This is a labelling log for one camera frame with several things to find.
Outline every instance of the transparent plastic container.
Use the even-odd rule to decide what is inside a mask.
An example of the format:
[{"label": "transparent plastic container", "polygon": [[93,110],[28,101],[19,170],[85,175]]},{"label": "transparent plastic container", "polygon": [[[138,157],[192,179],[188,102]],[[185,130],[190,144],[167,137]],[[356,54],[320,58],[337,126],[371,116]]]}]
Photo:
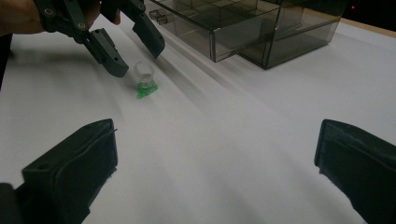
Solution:
[{"label": "transparent plastic container", "polygon": [[348,0],[149,0],[149,16],[213,62],[270,68],[327,45]]}]

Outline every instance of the white table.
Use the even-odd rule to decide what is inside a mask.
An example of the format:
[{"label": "white table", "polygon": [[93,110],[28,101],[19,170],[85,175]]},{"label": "white table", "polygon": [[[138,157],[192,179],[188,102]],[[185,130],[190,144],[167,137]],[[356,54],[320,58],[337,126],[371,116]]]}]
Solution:
[{"label": "white table", "polygon": [[122,18],[104,19],[124,61],[152,63],[159,89],[109,75],[60,34],[14,35],[0,92],[0,181],[85,124],[111,118],[118,171],[84,223],[361,224],[314,165],[336,119],[396,145],[396,39],[340,24],[331,44],[271,70],[212,63],[173,36],[154,60]]}]

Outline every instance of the white surface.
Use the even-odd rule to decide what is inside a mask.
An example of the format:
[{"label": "white surface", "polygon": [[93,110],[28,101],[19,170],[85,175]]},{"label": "white surface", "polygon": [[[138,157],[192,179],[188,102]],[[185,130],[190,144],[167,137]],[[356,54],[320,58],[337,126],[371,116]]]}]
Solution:
[{"label": "white surface", "polygon": [[159,89],[138,100],[133,69],[115,78],[68,37],[15,35],[0,92],[0,181],[17,187],[28,163],[112,118],[118,171],[84,223],[363,222],[318,174],[318,131],[336,119],[396,144],[395,39],[340,24],[329,46],[264,71],[238,56],[212,63],[166,33],[153,60],[125,18],[95,26],[131,68],[152,63]]}]

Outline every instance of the plastic storage box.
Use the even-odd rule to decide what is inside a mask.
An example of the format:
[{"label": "plastic storage box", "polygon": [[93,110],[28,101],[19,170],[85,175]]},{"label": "plastic storage box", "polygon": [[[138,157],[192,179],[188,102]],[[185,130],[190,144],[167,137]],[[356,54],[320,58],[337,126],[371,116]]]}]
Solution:
[{"label": "plastic storage box", "polygon": [[213,62],[270,68],[327,45],[348,0],[149,0],[148,15]]}]

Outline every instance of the robotic arm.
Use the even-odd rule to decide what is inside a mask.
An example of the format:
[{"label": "robotic arm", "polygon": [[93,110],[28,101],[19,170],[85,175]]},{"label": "robotic arm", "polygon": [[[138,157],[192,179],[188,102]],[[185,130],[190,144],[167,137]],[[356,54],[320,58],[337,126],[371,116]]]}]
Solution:
[{"label": "robotic arm", "polygon": [[[41,23],[47,32],[60,32],[83,44],[98,63],[109,74],[123,77],[129,66],[118,54],[115,45],[105,29],[89,31],[78,0],[34,0],[40,13]],[[122,11],[134,22],[134,32],[157,58],[165,47],[162,35],[145,14],[142,0],[102,0],[101,13],[114,21],[117,12]]]}]

